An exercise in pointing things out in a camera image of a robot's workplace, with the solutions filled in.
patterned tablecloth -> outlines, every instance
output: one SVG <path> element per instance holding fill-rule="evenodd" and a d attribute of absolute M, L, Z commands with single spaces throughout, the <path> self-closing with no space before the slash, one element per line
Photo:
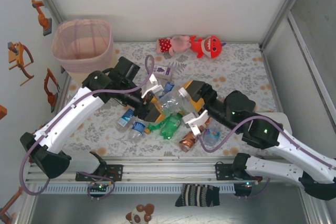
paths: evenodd
<path fill-rule="evenodd" d="M 275 111 L 271 86 L 267 79 L 265 66 L 257 44 L 227 44 L 219 57 L 197 59 L 196 54 L 187 50 L 171 57 L 169 54 L 157 55 L 155 43 L 115 43 L 118 56 L 124 56 L 138 64 L 141 69 L 134 82 L 139 84 L 146 76 L 144 60 L 153 55 L 157 65 L 174 68 L 173 82 L 181 86 L 189 80 L 202 80 L 216 89 L 219 99 L 234 90 L 240 90 L 257 103 L 257 112 Z M 77 92 L 79 84 L 71 81 L 67 99 Z M 71 135 L 64 147 L 68 153 L 96 151 L 102 156 L 221 156 L 245 152 L 252 155 L 271 155 L 248 146 L 241 141 L 241 135 L 234 135 L 221 149 L 206 153 L 201 145 L 196 145 L 187 153 L 180 150 L 178 142 L 189 131 L 181 126 L 171 140 L 164 140 L 159 131 L 143 136 L 135 143 L 128 140 L 126 133 L 119 133 L 114 127 L 116 120 L 127 108 L 113 99 L 91 114 Z M 229 132 L 222 126 L 221 138 Z"/>

red stuffed toy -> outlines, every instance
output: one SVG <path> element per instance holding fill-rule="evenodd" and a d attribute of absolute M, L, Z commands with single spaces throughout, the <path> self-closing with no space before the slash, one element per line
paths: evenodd
<path fill-rule="evenodd" d="M 226 43 L 221 43 L 220 39 L 216 36 L 210 36 L 204 40 L 200 38 L 198 41 L 195 41 L 195 38 L 195 35 L 190 37 L 190 49 L 198 53 L 198 58 L 201 58 L 203 55 L 216 58 L 221 54 L 222 47 L 226 45 Z"/>

brown and white plush toy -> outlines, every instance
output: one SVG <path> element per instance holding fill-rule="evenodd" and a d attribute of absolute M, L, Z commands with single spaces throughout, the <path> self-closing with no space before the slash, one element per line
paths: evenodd
<path fill-rule="evenodd" d="M 133 211 L 126 215 L 126 220 L 131 224 L 148 224 L 152 219 L 152 214 L 154 213 L 154 205 L 147 204 L 146 206 L 137 205 Z"/>

stuffed animal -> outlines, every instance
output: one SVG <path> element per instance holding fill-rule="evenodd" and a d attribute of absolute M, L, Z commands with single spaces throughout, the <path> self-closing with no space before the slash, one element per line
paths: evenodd
<path fill-rule="evenodd" d="M 181 35 L 176 35 L 173 38 L 158 39 L 156 41 L 156 52 L 162 54 L 168 51 L 171 56 L 174 56 L 174 52 L 184 52 L 191 46 L 189 39 L 189 36 Z"/>
<path fill-rule="evenodd" d="M 207 55 L 211 58 L 216 58 L 222 52 L 222 47 L 226 45 L 226 43 L 221 43 L 220 39 L 216 36 L 210 36 L 206 39 L 198 39 L 195 41 L 196 36 L 190 37 L 191 50 L 197 52 L 198 58 L 201 58 L 203 55 Z"/>
<path fill-rule="evenodd" d="M 131 224 L 148 224 L 152 219 L 152 214 L 154 213 L 154 205 L 147 204 L 145 207 L 143 205 L 137 205 L 133 211 L 126 215 L 126 220 Z"/>

pink stuffed toy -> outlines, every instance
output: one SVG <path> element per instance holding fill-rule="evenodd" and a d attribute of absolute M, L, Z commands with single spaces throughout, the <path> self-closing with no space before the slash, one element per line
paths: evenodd
<path fill-rule="evenodd" d="M 168 51 L 171 56 L 174 56 L 174 52 L 184 52 L 191 47 L 189 40 L 189 36 L 181 35 L 176 35 L 173 38 L 158 39 L 156 41 L 156 52 L 162 54 Z"/>

